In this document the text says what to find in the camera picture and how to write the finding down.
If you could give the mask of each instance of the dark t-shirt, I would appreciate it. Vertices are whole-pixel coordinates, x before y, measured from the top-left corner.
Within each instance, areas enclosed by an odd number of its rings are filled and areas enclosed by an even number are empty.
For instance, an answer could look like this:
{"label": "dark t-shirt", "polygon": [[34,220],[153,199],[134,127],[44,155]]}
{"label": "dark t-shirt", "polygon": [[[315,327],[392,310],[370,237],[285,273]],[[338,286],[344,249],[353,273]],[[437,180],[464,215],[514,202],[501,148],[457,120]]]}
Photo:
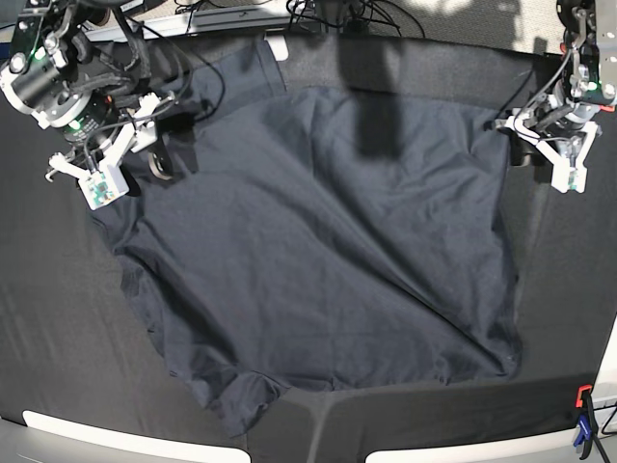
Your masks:
{"label": "dark t-shirt", "polygon": [[94,219],[169,371],[230,434],[289,387],[516,371],[493,111],[286,94],[265,43],[201,69],[192,95],[165,137],[175,180],[128,156],[141,194]]}

